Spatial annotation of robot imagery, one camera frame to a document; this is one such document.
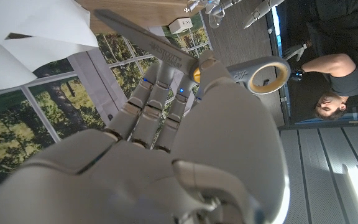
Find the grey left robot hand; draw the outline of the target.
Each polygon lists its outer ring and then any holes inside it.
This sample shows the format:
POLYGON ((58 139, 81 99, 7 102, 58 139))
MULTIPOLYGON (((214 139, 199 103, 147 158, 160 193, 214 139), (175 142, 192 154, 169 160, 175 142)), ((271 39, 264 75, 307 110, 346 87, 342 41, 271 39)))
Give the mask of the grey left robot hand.
MULTIPOLYGON (((192 12, 196 6, 205 9, 208 15, 209 26, 213 29, 218 28, 226 15, 226 10, 242 0, 189 0, 185 12, 192 12)), ((278 6, 284 0, 263 0, 245 19, 243 28, 250 27, 254 22, 266 15, 273 7, 278 6)))

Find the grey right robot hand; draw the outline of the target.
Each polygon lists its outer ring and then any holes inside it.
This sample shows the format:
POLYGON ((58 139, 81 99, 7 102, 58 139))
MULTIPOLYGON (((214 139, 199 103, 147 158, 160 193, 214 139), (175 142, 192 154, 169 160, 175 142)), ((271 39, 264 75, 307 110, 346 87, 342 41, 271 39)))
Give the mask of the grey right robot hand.
POLYGON ((290 181, 271 114, 211 51, 203 97, 169 152, 105 131, 78 132, 0 186, 0 223, 283 223, 290 181))

